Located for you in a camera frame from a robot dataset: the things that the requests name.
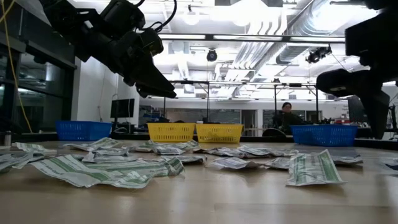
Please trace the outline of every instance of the wooden table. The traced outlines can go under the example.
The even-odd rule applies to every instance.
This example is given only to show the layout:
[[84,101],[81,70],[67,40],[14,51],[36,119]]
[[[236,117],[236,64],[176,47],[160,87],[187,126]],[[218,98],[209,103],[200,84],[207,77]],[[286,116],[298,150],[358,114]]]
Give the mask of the wooden table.
[[[63,143],[39,144],[57,149]],[[308,187],[285,186],[289,174],[282,170],[231,171],[194,165],[185,166],[183,175],[156,177],[140,190],[108,185],[84,189],[25,166],[0,175],[0,223],[398,223],[398,172],[377,165],[380,159],[398,157],[398,153],[361,148],[356,151],[364,159],[363,166],[338,167],[346,184]],[[209,162],[216,157],[208,158]]]

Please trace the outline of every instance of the yellow plastic bin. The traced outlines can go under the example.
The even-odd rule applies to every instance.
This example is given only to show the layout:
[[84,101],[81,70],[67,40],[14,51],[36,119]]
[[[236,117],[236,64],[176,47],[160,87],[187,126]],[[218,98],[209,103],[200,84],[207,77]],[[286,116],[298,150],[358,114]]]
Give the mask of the yellow plastic bin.
[[155,142],[187,142],[193,138],[194,123],[148,123],[150,139]]
[[202,143],[239,143],[242,124],[197,124],[198,141]]

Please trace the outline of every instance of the woman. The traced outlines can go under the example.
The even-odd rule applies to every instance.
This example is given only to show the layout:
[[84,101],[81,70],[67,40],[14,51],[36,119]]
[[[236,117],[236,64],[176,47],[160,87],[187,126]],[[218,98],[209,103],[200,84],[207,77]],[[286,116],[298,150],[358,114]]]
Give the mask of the woman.
[[285,134],[292,134],[290,125],[300,124],[303,124],[303,120],[296,114],[292,113],[292,104],[289,102],[284,103],[282,105],[282,111],[274,117],[275,128],[283,131]]

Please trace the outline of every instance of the computer monitor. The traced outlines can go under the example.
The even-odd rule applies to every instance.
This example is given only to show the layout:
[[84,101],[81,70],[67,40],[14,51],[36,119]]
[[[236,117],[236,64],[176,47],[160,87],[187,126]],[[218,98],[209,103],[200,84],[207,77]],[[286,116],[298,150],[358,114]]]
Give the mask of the computer monitor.
[[348,98],[348,113],[349,120],[351,122],[368,122],[368,116],[366,115],[365,108],[357,96]]
[[112,101],[111,118],[132,118],[133,116],[134,116],[134,99]]

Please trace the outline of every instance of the blue basket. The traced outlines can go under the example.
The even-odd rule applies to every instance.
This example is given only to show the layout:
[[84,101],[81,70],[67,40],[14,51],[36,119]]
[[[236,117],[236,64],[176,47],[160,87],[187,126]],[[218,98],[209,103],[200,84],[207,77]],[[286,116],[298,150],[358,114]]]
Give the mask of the blue basket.
[[357,126],[291,125],[294,142],[312,146],[353,146]]
[[56,121],[61,141],[95,141],[108,137],[112,124],[94,121]]

